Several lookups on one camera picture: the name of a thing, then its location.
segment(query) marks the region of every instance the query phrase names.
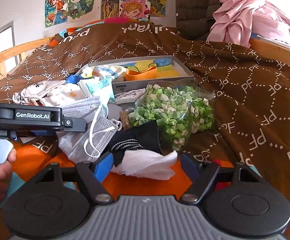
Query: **metal bolt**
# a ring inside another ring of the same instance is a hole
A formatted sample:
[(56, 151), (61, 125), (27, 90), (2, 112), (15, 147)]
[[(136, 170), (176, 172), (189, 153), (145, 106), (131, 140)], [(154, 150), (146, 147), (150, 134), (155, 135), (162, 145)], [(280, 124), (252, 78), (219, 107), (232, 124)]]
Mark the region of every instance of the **metal bolt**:
[(95, 199), (99, 203), (107, 203), (112, 200), (112, 197), (108, 194), (98, 194)]
[(187, 203), (194, 203), (198, 200), (198, 197), (194, 194), (184, 194), (182, 195), (182, 199)]

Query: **human hand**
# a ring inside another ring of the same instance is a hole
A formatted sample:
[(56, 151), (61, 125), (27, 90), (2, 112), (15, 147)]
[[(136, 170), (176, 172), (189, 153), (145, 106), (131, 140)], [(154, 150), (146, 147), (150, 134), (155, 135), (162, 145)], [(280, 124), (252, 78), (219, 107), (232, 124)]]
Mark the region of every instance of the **human hand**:
[(12, 176), (12, 164), (16, 160), (16, 150), (10, 151), (7, 161), (0, 164), (0, 202), (6, 197), (6, 192), (9, 188), (10, 179)]

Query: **gray ribbed surface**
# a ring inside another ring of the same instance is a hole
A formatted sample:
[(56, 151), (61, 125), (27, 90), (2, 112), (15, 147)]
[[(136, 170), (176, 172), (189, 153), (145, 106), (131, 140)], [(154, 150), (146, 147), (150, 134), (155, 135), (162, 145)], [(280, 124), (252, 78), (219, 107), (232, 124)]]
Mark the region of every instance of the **gray ribbed surface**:
[[(10, 240), (21, 240), (14, 236)], [(78, 230), (58, 240), (240, 240), (214, 228), (197, 207), (173, 196), (122, 196), (95, 208)], [(283, 236), (264, 238), (285, 240)]]

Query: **wooden bed rail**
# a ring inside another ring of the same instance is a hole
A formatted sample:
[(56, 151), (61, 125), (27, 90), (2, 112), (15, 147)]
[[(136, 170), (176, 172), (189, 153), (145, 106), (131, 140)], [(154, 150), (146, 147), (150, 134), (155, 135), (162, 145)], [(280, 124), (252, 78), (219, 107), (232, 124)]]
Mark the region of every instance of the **wooden bed rail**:
[[(46, 44), (52, 39), (53, 37), (48, 37), (36, 41), (30, 41), (0, 52), (0, 80), (7, 75), (4, 64), (5, 60), (17, 55), (24, 54), (24, 52), (35, 49), (42, 44)], [(251, 49), (253, 49), (258, 54), (290, 65), (290, 49), (280, 46), (279, 44), (268, 43), (257, 39), (250, 39), (249, 42), (251, 44)]]

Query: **dark quilted jacket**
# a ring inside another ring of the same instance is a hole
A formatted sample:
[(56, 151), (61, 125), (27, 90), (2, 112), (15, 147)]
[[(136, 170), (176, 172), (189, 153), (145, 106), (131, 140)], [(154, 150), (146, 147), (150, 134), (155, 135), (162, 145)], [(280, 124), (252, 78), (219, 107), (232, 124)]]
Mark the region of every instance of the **dark quilted jacket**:
[(176, 0), (177, 31), (185, 39), (205, 41), (220, 6), (220, 0)]

